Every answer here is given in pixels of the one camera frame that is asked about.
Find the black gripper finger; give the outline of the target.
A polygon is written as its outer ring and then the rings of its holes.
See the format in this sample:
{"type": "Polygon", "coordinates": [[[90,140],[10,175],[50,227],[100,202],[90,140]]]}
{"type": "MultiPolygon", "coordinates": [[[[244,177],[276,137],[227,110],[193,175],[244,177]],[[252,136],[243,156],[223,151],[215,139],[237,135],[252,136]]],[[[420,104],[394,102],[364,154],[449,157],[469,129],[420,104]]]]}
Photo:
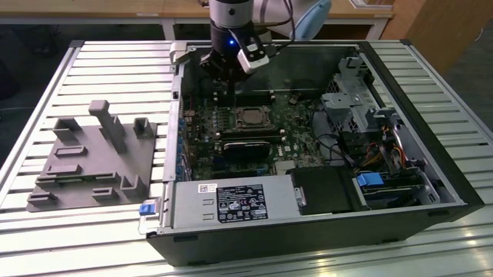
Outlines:
{"type": "Polygon", "coordinates": [[[231,107],[235,105],[235,67],[219,53],[208,53],[201,56],[200,68],[207,72],[212,80],[221,85],[217,91],[219,107],[231,107]]]}

